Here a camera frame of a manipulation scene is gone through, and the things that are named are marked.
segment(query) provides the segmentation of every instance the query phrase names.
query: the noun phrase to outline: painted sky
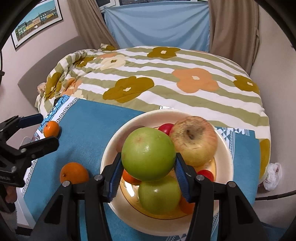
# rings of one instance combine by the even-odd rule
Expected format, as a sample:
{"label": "painted sky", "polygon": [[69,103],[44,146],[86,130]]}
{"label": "painted sky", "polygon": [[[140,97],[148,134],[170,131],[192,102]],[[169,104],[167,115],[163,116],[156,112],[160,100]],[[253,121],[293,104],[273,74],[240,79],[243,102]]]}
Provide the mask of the painted sky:
{"label": "painted sky", "polygon": [[55,8],[54,0],[44,3],[40,6],[37,6],[37,7],[33,8],[32,11],[27,14],[27,16],[25,16],[25,18],[20,22],[19,25],[21,25],[24,22],[27,22],[27,21],[30,21],[30,20],[36,18],[39,13],[46,12],[46,11],[54,9],[54,8]]}

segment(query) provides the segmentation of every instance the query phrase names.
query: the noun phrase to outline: blue tablecloth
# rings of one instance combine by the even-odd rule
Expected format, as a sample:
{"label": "blue tablecloth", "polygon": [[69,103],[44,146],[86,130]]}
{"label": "blue tablecloth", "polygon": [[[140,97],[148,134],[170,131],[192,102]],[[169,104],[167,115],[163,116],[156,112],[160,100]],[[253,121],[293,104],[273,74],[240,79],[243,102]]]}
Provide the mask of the blue tablecloth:
{"label": "blue tablecloth", "polygon": [[[60,147],[38,161],[26,177],[23,188],[24,200],[34,219],[37,221],[51,196],[60,185],[59,173],[68,162],[83,164],[90,175],[99,173],[102,155],[113,134],[127,121],[142,114],[140,111],[91,102],[82,99],[62,97],[44,123],[53,115],[59,121],[62,133]],[[40,138],[40,130],[33,140]],[[257,192],[260,167],[259,141],[253,132],[239,134],[239,129],[229,131],[221,128],[220,133],[231,144],[234,159],[234,181],[241,188],[249,202],[253,203]],[[106,204],[105,212],[114,241],[177,241],[185,240],[184,235],[156,237],[141,233],[121,221]],[[86,241],[84,206],[81,204],[81,240]]]}

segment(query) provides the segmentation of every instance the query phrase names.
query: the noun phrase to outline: striped bedding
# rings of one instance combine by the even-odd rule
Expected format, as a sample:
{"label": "striped bedding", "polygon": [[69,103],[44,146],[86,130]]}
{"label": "striped bedding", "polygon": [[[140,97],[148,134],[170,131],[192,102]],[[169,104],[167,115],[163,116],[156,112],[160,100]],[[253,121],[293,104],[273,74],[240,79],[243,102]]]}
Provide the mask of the striped bedding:
{"label": "striped bedding", "polygon": [[254,130],[266,149],[264,165],[269,162],[269,120],[258,86],[223,57],[155,46],[80,50],[65,56],[48,75],[36,100],[39,112],[46,116],[63,94],[144,112],[171,107],[214,126]]}

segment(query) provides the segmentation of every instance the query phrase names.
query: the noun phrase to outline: flower center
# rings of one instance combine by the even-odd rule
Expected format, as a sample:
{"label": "flower center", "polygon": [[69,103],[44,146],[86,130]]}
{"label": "flower center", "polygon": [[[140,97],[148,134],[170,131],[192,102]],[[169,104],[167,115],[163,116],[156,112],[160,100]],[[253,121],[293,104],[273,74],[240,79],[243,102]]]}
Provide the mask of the flower center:
{"label": "flower center", "polygon": [[128,88],[126,88],[126,89],[123,90],[123,91],[128,92],[130,89],[131,89],[131,87],[128,87]]}

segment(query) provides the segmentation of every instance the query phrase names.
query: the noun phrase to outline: brown curtain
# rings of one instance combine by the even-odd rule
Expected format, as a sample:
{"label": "brown curtain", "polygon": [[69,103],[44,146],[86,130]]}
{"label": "brown curtain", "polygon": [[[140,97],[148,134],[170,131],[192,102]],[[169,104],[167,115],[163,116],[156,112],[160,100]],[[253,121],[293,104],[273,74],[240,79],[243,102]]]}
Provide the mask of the brown curtain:
{"label": "brown curtain", "polygon": [[95,0],[68,0],[68,5],[76,29],[88,48],[99,49],[104,43],[119,49]]}
{"label": "brown curtain", "polygon": [[259,9],[254,0],[209,0],[210,53],[238,63],[248,74],[258,45]]}

